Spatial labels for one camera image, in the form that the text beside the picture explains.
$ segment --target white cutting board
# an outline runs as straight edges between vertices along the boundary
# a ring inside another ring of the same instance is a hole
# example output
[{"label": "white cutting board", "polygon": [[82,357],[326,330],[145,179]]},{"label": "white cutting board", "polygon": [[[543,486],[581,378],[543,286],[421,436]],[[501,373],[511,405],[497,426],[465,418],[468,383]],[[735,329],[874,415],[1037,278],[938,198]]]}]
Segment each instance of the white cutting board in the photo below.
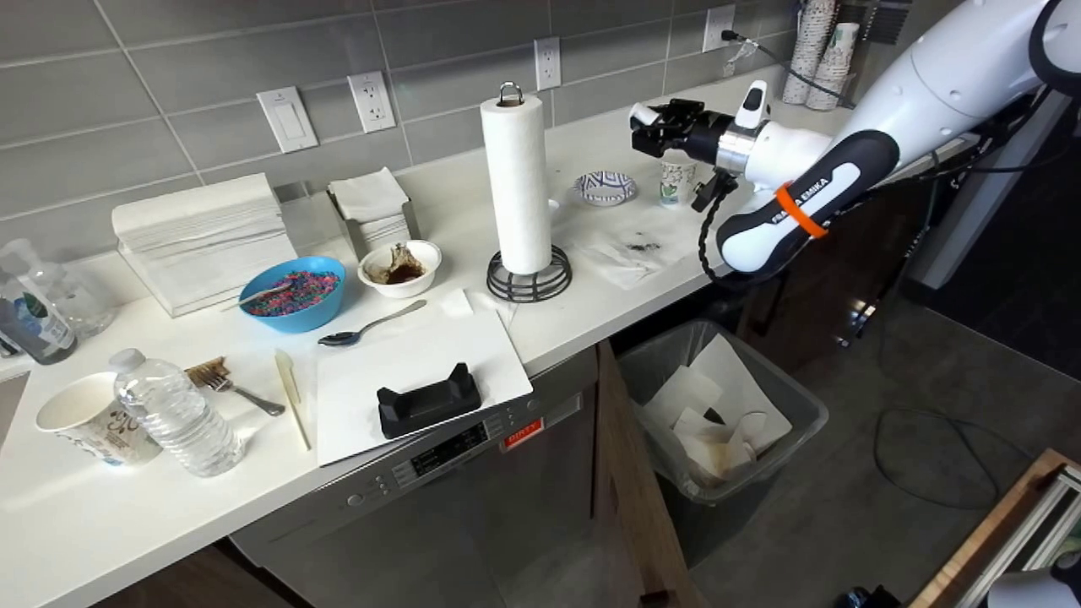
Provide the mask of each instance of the white cutting board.
[{"label": "white cutting board", "polygon": [[504,405],[535,393],[504,330],[504,322],[492,312],[414,325],[393,342],[360,342],[340,350],[323,349],[317,354],[317,464],[323,465],[393,442],[379,426],[374,393],[412,393],[447,383],[455,363],[468,366],[481,388],[481,409]]}]

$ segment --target paper towel holder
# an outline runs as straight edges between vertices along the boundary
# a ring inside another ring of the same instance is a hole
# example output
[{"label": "paper towel holder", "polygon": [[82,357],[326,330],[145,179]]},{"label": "paper towel holder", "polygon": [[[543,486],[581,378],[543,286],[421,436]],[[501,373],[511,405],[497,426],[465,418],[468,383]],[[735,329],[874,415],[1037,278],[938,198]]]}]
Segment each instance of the paper towel holder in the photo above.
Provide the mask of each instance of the paper towel holder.
[{"label": "paper towel holder", "polygon": [[537,275],[505,271],[501,254],[487,265],[487,289],[513,303],[550,299],[572,286],[572,278],[575,271],[559,247],[550,247],[550,265]]},{"label": "paper towel holder", "polygon": [[513,104],[522,104],[526,102],[526,96],[521,92],[521,84],[515,82],[504,82],[501,84],[501,107],[513,107]]}]

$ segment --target paper towel roll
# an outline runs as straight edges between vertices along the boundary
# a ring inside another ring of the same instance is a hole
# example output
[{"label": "paper towel roll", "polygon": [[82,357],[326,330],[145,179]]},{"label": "paper towel roll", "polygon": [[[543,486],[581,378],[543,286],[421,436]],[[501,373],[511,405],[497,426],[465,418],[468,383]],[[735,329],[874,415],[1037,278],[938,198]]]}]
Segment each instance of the paper towel roll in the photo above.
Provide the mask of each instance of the paper towel roll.
[{"label": "paper towel roll", "polygon": [[511,275],[540,275],[550,265],[543,104],[491,97],[481,104],[487,179],[492,190],[501,256]]}]

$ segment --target trash bin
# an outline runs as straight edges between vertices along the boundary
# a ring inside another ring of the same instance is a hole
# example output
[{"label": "trash bin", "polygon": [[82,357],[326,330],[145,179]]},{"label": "trash bin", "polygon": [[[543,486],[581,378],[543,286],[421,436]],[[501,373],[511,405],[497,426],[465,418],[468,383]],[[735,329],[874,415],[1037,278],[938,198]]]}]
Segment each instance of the trash bin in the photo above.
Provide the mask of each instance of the trash bin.
[{"label": "trash bin", "polygon": [[[697,354],[716,339],[716,325],[706,319],[682,322],[666,329],[639,346],[617,346],[617,366],[628,384],[628,400],[636,409],[652,402],[652,396],[672,378],[678,366],[697,363]],[[699,484],[692,476],[692,464],[672,433],[655,426],[642,426],[647,439],[647,457],[655,474],[662,476],[662,493],[678,529],[686,560],[697,564],[716,544],[733,538],[745,517],[769,493],[778,474],[787,460],[827,423],[827,409],[799,388],[791,375],[769,366],[740,339],[723,334],[763,396],[778,411],[791,423],[791,433],[768,446],[752,464],[731,474],[723,484]]]}]

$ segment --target sink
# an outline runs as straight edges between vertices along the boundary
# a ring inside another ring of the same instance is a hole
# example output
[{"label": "sink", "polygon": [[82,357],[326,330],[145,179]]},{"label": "sink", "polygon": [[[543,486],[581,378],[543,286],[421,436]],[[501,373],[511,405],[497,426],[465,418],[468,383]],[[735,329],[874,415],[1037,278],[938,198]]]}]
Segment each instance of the sink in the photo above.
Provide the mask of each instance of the sink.
[{"label": "sink", "polygon": [[25,384],[28,384],[28,373],[5,375],[5,378],[0,375],[0,446],[5,439],[12,409],[21,405]]}]

